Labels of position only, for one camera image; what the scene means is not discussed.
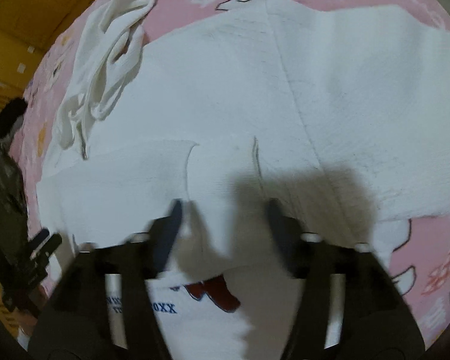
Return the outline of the white zip hoodie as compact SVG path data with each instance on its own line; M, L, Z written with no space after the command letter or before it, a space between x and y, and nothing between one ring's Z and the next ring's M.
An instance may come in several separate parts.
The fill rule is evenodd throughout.
M175 359L276 359L299 283L265 204L382 264L410 221L450 211L450 31L395 6L263 0L143 49L85 154L49 146L40 219L113 246L184 203L150 284Z

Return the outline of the dark olive jacket pile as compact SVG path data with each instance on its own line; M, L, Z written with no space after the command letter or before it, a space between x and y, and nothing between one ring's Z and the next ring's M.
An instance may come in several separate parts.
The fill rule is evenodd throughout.
M0 145L0 250L16 265L19 252L27 242L28 209L23 174Z

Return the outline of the pink patterned bed blanket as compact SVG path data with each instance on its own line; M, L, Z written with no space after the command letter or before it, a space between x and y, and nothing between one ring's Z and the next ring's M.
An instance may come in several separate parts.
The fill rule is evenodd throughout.
M98 8L109 0L94 0ZM158 6L145 21L145 33L156 39L174 29L218 13L226 0L157 0ZM450 30L450 0L296 0L321 11L394 4L424 24ZM28 233L40 229L36 186L52 134L57 108L65 95L79 39L88 18L82 13L60 31L26 86L28 103L24 125L13 139L11 153L18 161L25 183ZM396 230L401 241L387 241L385 231L376 233L376 245L384 250L394 274L415 269L413 287L405 299L418 321L427 346L450 333L450 214L410 219Z

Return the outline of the black garment on headboard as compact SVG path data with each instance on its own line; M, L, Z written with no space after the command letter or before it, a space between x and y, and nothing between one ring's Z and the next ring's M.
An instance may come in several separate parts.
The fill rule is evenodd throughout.
M0 139L5 137L19 117L22 117L28 104L22 97L13 98L0 112Z

